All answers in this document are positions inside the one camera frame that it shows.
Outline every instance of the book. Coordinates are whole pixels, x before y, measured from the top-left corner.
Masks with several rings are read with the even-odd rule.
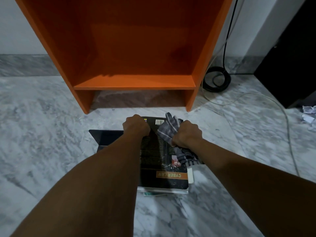
[[[173,148],[157,135],[165,118],[143,117],[151,130],[140,150],[140,177],[137,190],[142,192],[187,194],[192,183],[192,171],[180,165]],[[118,139],[123,131],[89,130],[98,143],[98,150]]]

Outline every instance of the paper scrap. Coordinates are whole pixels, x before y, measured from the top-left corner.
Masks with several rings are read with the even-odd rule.
[[[315,119],[314,117],[309,116],[309,115],[305,115],[305,114],[302,115],[302,118],[303,118],[304,121],[306,121],[306,122],[308,122],[308,123],[310,123],[310,124],[311,124],[311,123],[314,121],[314,119]]]
[[[315,106],[303,106],[303,113],[305,113],[305,114],[316,113],[316,105]]]

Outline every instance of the right hand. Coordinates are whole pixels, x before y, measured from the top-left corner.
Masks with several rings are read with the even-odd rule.
[[[172,138],[172,145],[190,149],[193,142],[202,139],[202,131],[198,128],[198,125],[186,120],[180,124],[178,132]]]

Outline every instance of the white wall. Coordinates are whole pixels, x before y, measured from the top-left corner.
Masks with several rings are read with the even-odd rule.
[[[0,54],[47,54],[14,0],[0,0]]]
[[[239,0],[236,26],[227,43],[226,56],[265,56],[275,44],[304,0]],[[226,39],[235,0],[215,47]],[[0,54],[46,54],[14,0],[0,0]]]
[[[236,25],[227,42],[226,56],[265,56],[278,40],[305,0],[238,0]],[[213,54],[223,43],[235,5],[233,0]]]

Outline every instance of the left hand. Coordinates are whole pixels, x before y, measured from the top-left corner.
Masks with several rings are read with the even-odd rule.
[[[144,137],[149,135],[150,127],[140,115],[135,114],[132,117],[126,118],[126,121],[123,123],[123,130],[124,134]]]

